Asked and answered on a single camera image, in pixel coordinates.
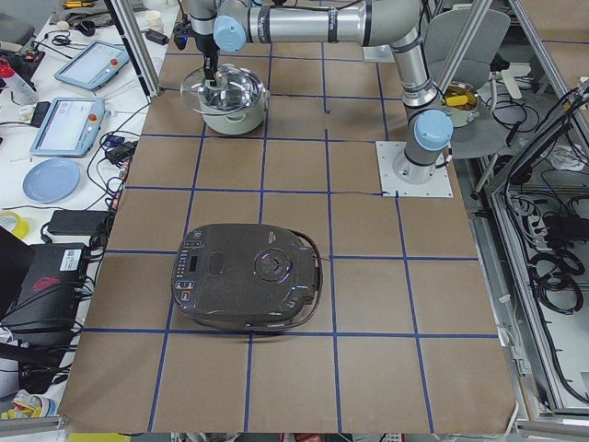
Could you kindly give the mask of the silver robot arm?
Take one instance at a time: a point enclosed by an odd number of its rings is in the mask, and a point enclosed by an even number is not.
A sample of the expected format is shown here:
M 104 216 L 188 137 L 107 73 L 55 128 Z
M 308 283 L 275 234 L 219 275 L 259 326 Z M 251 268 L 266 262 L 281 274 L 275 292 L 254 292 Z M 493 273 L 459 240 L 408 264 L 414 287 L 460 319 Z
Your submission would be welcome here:
M 391 62 L 398 71 L 409 139 L 392 161 L 401 181 L 422 185 L 442 165 L 453 125 L 442 110 L 443 93 L 427 69 L 416 1 L 351 1 L 339 6 L 288 5 L 284 1 L 190 1 L 174 39 L 193 38 L 206 79 L 220 52 L 248 43 L 356 43 L 364 60 Z

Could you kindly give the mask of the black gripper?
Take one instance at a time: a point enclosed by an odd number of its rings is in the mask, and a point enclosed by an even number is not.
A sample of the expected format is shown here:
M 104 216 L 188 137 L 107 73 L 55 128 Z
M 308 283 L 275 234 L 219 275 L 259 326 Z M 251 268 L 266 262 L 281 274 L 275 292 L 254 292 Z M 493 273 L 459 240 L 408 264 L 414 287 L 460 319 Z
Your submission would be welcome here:
M 209 86 L 217 86 L 218 52 L 219 47 L 214 41 L 213 33 L 200 34 L 193 31 L 193 38 L 197 49 L 203 54 L 203 73 Z

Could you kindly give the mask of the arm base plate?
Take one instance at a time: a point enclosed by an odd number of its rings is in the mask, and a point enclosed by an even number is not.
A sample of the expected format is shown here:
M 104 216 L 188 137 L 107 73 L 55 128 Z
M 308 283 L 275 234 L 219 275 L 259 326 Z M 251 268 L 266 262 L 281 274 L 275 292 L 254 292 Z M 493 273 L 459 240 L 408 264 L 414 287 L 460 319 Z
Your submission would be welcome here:
M 363 58 L 368 63 L 395 63 L 393 52 L 388 44 L 367 46 L 362 48 Z
M 376 141 L 381 192 L 389 197 L 452 198 L 442 154 L 430 166 L 416 166 L 405 156 L 405 142 Z

